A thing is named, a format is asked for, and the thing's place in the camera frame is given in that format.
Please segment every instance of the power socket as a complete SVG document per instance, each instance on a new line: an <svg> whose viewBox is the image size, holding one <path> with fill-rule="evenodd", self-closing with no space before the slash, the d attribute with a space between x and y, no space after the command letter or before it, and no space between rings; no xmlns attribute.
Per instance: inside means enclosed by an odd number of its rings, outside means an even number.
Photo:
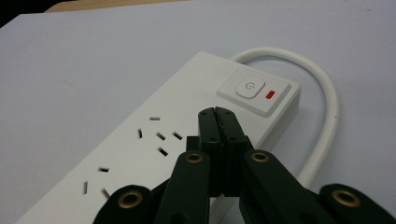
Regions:
<svg viewBox="0 0 396 224"><path fill-rule="evenodd" d="M169 178L198 112L233 111L255 148L271 150L298 111L300 86L199 52L17 223L92 223L106 199L127 185L154 189ZM210 222L228 210L211 200Z"/></svg>

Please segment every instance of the white cable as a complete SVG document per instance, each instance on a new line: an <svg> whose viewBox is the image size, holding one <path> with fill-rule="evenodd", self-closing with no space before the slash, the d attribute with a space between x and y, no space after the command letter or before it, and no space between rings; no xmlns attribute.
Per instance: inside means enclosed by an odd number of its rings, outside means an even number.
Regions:
<svg viewBox="0 0 396 224"><path fill-rule="evenodd" d="M305 188L309 188L322 163L329 154L337 131L340 111L337 91L335 90L335 87L327 74L317 64L292 51L275 48L249 49L235 54L231 60L238 63L247 63L258 57L277 57L292 63L296 63L311 73L318 80L320 87L323 89L326 99L326 118L324 120L318 141L303 169L297 176L297 180Z"/></svg>

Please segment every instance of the power button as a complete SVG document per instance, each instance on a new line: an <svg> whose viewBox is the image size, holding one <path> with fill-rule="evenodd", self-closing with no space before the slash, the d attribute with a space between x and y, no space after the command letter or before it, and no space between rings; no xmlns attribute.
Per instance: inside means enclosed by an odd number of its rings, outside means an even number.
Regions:
<svg viewBox="0 0 396 224"><path fill-rule="evenodd" d="M245 77L236 87L236 94L246 99L253 99L264 87L265 82L259 77Z"/></svg>

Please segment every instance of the white table surface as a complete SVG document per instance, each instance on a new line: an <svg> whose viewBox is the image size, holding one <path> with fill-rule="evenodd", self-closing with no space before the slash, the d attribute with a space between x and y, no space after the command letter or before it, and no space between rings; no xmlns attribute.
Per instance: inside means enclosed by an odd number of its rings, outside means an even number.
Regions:
<svg viewBox="0 0 396 224"><path fill-rule="evenodd" d="M203 1L19 16L0 29L0 223L15 223L196 52L262 46L305 55L339 90L339 131L312 189L346 184L396 216L395 10L391 0ZM323 121L321 90L297 66L251 65L302 85L273 151L297 174ZM222 223L243 223L237 205Z"/></svg>

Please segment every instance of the red indicator light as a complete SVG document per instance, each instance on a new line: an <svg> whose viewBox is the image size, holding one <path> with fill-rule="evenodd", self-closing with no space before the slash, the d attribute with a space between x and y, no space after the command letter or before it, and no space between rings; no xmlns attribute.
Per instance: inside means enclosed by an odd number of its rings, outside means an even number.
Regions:
<svg viewBox="0 0 396 224"><path fill-rule="evenodd" d="M269 100L274 96L274 94L275 94L275 91L269 91L265 98L267 98Z"/></svg>

